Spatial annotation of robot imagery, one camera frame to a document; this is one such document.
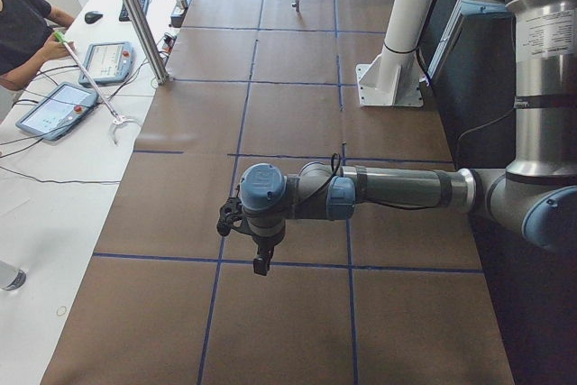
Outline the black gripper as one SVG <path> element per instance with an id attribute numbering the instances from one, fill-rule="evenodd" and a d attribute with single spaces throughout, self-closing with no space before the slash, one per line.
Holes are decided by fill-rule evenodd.
<path id="1" fill-rule="evenodd" d="M 253 271 L 257 275 L 267 275 L 270 271 L 274 247 L 284 238 L 284 224 L 273 226 L 249 224 L 249 229 L 251 230 L 252 239 L 257 244 L 256 256 L 253 259 Z"/>

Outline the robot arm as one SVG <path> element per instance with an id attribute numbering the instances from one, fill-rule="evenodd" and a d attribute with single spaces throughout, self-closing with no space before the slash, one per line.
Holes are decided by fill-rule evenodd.
<path id="1" fill-rule="evenodd" d="M 510 109 L 478 127 L 479 145 L 508 151 L 506 166 L 463 139 L 455 168 L 346 166 L 339 155 L 287 175 L 260 163 L 222 206 L 221 235 L 249 235 L 253 270 L 266 275 L 288 220 L 346 220 L 363 203 L 478 215 L 546 252 L 576 257 L 576 0 L 460 0 L 465 16 L 507 16 L 515 44 Z"/>

